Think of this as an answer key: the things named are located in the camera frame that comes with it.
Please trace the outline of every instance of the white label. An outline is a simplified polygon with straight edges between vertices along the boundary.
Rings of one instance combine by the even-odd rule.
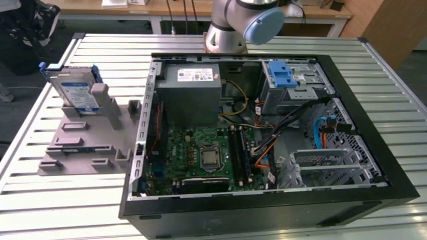
[[[81,114],[94,114],[100,106],[90,95],[90,86],[85,82],[61,82],[60,86],[77,111]]]
[[[178,82],[213,81],[212,68],[181,68],[177,70]]]
[[[305,80],[304,76],[302,75],[293,75],[293,80]]]
[[[65,153],[76,153],[76,152],[78,152],[77,149],[62,149],[61,151],[65,152]]]
[[[269,179],[269,181],[270,181],[272,183],[276,182],[276,177],[273,176],[272,172],[268,172],[266,178]]]
[[[261,115],[261,108],[258,106],[254,107],[254,114]]]
[[[129,14],[148,14],[146,11],[128,11]]]
[[[274,160],[274,163],[282,164],[284,161],[285,161],[285,158],[282,156],[278,156],[278,158]]]

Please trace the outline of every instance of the metal table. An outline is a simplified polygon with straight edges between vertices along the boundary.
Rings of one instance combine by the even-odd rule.
[[[96,63],[118,104],[142,99],[152,52],[201,53],[201,36],[86,34],[61,63]],[[202,239],[427,239],[427,109],[368,43],[354,38],[276,37],[249,53],[330,55],[420,198],[330,228],[290,229]],[[46,84],[0,162],[1,239],[141,239],[117,218],[124,174],[37,176],[58,126],[61,99]]]

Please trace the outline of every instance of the wooden desk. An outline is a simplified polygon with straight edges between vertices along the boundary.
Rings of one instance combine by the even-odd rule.
[[[128,8],[101,9],[101,0],[42,0],[48,4],[60,7],[60,19],[77,20],[149,20],[152,33],[161,34],[160,22],[169,21],[169,11],[166,0],[150,0],[146,5],[129,5]],[[193,8],[190,0],[185,0],[188,20],[194,20]],[[210,21],[210,2],[194,0],[194,10],[198,21]],[[176,21],[185,19],[182,0],[169,0],[172,18]],[[326,36],[337,38],[344,28],[345,22],[353,17],[345,7],[341,11],[318,8],[316,6],[302,6],[305,12],[306,24],[328,24],[332,25]],[[286,17],[284,23],[298,24],[301,17]]]

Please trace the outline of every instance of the yellow wire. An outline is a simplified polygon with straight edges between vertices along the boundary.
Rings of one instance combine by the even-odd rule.
[[[245,92],[244,92],[242,89],[238,87],[238,85],[234,84],[234,82],[232,82],[232,81],[229,81],[229,80],[226,80],[225,82],[226,82],[226,83],[230,83],[230,84],[236,87],[236,89],[238,89],[238,91],[240,91],[240,93],[242,94],[242,97],[244,97],[244,106],[242,106],[241,110],[238,110],[238,111],[236,111],[236,112],[226,112],[226,113],[220,113],[220,114],[218,114],[220,116],[233,116],[233,115],[237,115],[237,114],[242,113],[244,110],[246,110],[246,107],[248,107],[248,97],[246,97]]]

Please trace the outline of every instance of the motherboard chip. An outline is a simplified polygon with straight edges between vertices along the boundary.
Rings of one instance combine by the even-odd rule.
[[[202,151],[202,165],[217,165],[216,151]]]
[[[213,172],[221,166],[221,153],[217,144],[204,144],[200,146],[200,168],[206,172]]]

